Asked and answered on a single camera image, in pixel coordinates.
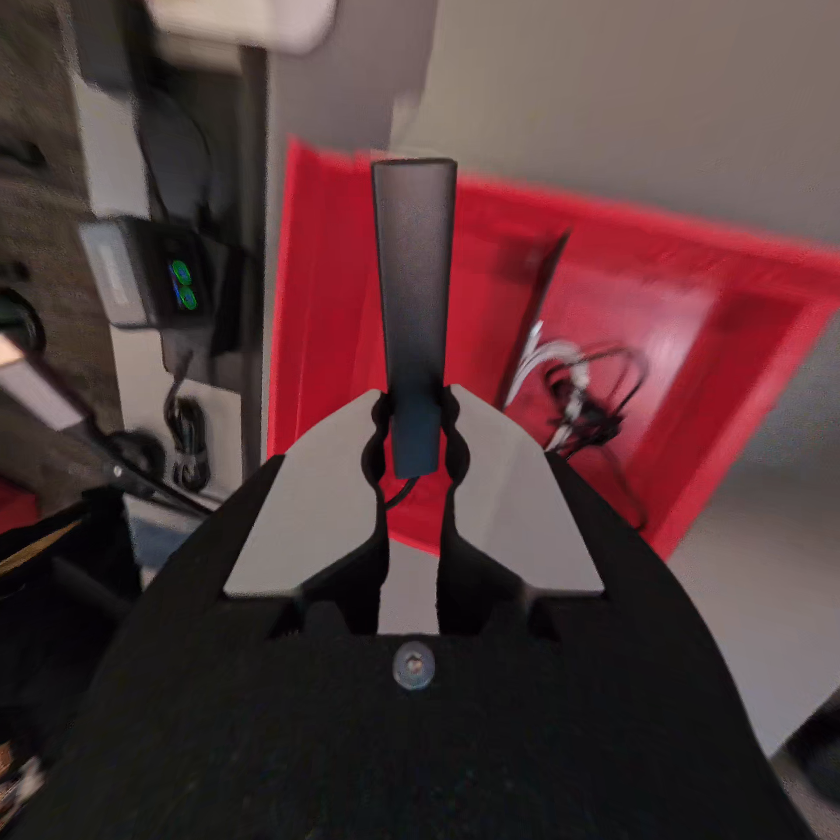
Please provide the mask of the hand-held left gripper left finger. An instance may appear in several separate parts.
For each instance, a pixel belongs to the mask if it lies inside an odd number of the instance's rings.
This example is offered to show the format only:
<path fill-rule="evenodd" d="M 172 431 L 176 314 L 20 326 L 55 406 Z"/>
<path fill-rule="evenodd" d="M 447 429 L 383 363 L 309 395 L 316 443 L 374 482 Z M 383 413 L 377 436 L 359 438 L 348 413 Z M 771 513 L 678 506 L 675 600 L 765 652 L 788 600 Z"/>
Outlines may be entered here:
<path fill-rule="evenodd" d="M 296 595 L 375 535 L 382 492 L 371 389 L 288 449 L 224 583 L 228 597 Z"/>

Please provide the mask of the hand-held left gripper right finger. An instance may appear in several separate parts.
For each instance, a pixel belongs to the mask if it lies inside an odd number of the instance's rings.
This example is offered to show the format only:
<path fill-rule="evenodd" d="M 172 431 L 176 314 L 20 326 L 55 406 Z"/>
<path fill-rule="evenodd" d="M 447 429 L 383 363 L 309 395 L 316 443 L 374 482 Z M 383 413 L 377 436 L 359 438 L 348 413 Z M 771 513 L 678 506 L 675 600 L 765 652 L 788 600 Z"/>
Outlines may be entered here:
<path fill-rule="evenodd" d="M 462 385 L 447 391 L 445 466 L 455 535 L 512 573 L 526 596 L 605 589 L 543 448 Z"/>

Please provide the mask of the black slim hub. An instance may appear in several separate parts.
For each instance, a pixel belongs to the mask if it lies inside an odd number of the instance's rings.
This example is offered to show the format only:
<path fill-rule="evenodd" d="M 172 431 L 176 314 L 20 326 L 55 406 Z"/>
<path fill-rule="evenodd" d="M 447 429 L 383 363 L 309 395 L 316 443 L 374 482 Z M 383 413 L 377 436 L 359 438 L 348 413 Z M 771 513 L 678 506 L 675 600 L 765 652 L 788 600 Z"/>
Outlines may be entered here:
<path fill-rule="evenodd" d="M 371 185 L 392 463 L 403 481 L 390 510 L 438 468 L 457 163 L 376 161 Z"/>

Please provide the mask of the white power adapter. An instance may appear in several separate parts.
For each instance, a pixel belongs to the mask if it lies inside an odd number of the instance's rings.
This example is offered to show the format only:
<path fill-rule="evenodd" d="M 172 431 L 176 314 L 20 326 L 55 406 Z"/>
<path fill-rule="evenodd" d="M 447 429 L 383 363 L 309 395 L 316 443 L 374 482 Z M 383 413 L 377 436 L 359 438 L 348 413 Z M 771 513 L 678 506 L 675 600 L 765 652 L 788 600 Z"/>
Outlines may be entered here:
<path fill-rule="evenodd" d="M 112 95 L 70 73 L 91 211 L 96 217 L 149 218 L 146 167 L 131 96 Z"/>

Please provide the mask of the grey desk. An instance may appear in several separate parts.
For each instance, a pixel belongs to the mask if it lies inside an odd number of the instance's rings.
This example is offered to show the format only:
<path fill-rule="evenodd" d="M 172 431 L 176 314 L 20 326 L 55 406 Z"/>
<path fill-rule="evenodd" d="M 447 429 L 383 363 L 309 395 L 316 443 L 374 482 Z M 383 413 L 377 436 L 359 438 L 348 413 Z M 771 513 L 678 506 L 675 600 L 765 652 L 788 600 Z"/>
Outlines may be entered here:
<path fill-rule="evenodd" d="M 291 134 L 838 245 L 838 2 L 338 2 L 266 81 L 266 329 Z M 672 564 L 775 752 L 838 688 L 838 318 Z"/>

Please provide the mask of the black charger with green lights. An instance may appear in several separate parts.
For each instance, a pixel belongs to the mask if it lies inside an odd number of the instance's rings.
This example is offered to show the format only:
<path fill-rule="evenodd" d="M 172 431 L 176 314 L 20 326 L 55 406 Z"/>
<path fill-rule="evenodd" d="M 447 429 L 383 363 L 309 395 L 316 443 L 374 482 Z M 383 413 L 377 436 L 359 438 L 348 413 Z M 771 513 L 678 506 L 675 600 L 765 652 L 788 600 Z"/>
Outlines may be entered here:
<path fill-rule="evenodd" d="M 153 330 L 165 369 L 234 390 L 246 254 L 194 229 L 131 216 L 79 223 L 80 243 L 109 323 Z"/>

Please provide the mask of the red plastic bin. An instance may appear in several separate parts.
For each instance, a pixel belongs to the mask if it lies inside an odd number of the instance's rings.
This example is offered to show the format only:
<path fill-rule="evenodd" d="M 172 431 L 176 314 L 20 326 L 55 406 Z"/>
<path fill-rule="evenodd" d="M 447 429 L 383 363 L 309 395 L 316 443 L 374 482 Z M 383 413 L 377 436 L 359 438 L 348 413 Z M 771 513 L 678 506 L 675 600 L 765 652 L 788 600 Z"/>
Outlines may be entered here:
<path fill-rule="evenodd" d="M 371 161 L 290 140 L 268 457 L 385 389 Z M 690 217 L 458 175 L 445 382 L 501 404 L 552 245 L 542 334 L 627 347 L 647 376 L 603 455 L 572 466 L 667 559 L 838 309 L 838 252 Z"/>

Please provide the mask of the white box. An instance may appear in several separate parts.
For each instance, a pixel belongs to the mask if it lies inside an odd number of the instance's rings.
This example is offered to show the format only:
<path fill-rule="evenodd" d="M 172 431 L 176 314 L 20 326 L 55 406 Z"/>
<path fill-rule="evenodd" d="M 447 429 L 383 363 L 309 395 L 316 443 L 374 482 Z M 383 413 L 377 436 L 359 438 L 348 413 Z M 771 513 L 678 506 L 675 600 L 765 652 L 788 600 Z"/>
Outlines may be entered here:
<path fill-rule="evenodd" d="M 336 1 L 147 1 L 169 35 L 304 56 L 327 37 Z"/>

